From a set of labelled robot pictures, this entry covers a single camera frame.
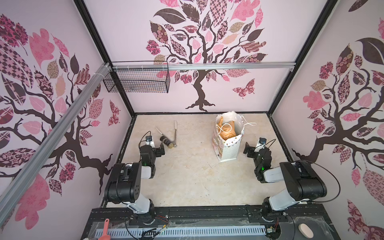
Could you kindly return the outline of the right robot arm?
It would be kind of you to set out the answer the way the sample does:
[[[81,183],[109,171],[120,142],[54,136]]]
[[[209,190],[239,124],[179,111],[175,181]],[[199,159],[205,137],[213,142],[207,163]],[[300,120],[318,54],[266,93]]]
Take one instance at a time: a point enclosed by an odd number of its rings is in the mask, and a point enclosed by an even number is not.
[[[244,154],[253,159],[255,176],[262,184],[285,183],[285,188],[264,199],[261,216],[271,222],[279,212],[301,202],[313,201],[327,195],[327,187],[310,163],[305,161],[281,162],[272,168],[272,151],[265,145],[256,147],[245,144]]]

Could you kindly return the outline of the orange snack packet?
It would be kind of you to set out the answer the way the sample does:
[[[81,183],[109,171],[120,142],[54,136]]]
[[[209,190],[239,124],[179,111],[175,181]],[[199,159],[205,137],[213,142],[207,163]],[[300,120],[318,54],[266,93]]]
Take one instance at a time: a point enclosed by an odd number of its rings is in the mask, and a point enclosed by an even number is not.
[[[223,117],[220,118],[219,123],[217,124],[217,129],[220,137],[224,141],[237,136],[235,131],[235,122],[230,121],[228,123],[224,123]]]

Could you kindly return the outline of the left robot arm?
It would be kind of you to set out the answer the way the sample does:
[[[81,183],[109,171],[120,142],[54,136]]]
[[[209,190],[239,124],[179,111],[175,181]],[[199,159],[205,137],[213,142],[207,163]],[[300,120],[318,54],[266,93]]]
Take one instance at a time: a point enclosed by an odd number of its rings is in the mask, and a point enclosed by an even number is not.
[[[140,161],[130,164],[115,164],[107,181],[104,199],[108,203],[122,204],[145,224],[155,220],[153,201],[141,194],[141,180],[152,179],[156,173],[156,158],[165,155],[165,148],[150,145],[139,147]]]

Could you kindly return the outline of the white patterned paper bag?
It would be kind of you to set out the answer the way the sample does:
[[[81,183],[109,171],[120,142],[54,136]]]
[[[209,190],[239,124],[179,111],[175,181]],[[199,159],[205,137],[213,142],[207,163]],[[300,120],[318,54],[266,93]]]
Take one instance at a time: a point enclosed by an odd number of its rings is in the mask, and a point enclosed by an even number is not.
[[[235,122],[235,131],[237,136],[230,138],[224,141],[217,129],[217,124],[219,123],[220,118],[223,117],[224,123],[228,123],[230,121]],[[247,122],[243,115],[239,115],[236,112],[226,112],[216,116],[215,119],[215,127],[213,132],[212,144],[215,151],[215,154],[219,160],[219,162],[228,162],[237,159],[241,141],[245,134],[245,127],[256,126],[255,122]]]

